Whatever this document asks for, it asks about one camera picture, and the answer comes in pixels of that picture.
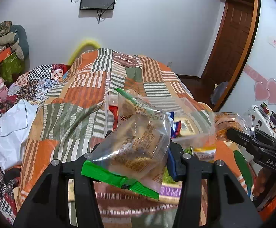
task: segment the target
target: wooden door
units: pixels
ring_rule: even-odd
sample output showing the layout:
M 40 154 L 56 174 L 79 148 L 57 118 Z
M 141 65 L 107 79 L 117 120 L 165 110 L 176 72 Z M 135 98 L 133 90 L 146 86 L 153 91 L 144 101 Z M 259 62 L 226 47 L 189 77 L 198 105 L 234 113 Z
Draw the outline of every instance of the wooden door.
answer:
M 243 53 L 253 15 L 253 5 L 227 0 L 221 24 L 202 79 L 212 84 L 230 81 Z

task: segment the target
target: pink toy figure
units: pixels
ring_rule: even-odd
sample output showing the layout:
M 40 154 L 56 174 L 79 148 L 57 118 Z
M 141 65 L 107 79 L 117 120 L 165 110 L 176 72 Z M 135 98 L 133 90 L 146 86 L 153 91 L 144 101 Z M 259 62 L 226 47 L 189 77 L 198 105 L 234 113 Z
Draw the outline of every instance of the pink toy figure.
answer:
M 4 80 L 0 77 L 0 103 L 5 106 L 5 102 L 7 100 L 8 88 L 4 84 Z

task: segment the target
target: pink heart sticker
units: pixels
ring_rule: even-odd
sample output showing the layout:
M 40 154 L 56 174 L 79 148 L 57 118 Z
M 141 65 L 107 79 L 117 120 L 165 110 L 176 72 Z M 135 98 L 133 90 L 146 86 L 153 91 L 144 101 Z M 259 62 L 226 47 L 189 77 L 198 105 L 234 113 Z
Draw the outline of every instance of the pink heart sticker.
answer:
M 254 94 L 256 101 L 265 101 L 270 96 L 269 90 L 264 88 L 262 82 L 259 81 L 254 84 Z
M 275 79 L 269 79 L 267 82 L 267 88 L 269 90 L 268 104 L 276 105 L 276 81 Z

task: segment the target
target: white plastic bag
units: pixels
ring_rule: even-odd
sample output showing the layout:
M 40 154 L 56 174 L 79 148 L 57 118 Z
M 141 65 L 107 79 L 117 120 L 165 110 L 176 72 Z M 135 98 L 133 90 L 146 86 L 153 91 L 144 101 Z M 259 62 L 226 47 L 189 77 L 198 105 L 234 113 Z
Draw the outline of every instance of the white plastic bag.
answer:
M 25 144 L 36 117 L 37 105 L 21 99 L 0 118 L 0 166 L 5 170 L 22 163 Z

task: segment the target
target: green cloth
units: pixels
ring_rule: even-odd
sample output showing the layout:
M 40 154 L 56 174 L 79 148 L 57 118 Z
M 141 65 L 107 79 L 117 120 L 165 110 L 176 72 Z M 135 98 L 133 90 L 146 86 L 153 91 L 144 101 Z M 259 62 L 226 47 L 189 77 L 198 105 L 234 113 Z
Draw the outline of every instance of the green cloth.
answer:
M 18 59 L 14 52 L 2 61 L 0 75 L 5 81 L 13 83 L 12 74 L 19 74 L 23 70 L 23 66 L 24 62 Z
M 246 185 L 247 185 L 248 189 L 251 189 L 253 186 L 253 179 L 252 179 L 249 167 L 247 165 L 247 161 L 245 160 L 245 158 L 239 151 L 235 150 L 233 153 L 234 153 L 235 162 L 236 162 L 241 174 L 243 175 Z
M 127 185 L 128 187 L 126 189 L 132 190 L 147 197 L 154 198 L 156 200 L 159 198 L 159 193 L 142 185 L 136 179 L 113 174 L 88 160 L 84 162 L 81 174 L 92 179 L 116 186 L 118 188 L 122 188 L 123 185 Z

